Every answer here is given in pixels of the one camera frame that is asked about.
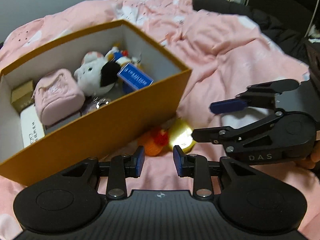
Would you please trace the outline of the right hand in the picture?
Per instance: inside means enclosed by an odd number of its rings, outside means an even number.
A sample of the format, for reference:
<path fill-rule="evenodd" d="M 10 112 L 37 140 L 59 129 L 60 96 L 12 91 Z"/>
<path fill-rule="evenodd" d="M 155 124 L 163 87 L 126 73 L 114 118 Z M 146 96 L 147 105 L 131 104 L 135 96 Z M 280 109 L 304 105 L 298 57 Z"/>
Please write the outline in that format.
<path fill-rule="evenodd" d="M 319 152 L 313 152 L 308 157 L 296 161 L 296 165 L 308 170 L 311 170 L 316 167 L 316 164 L 319 162 Z"/>

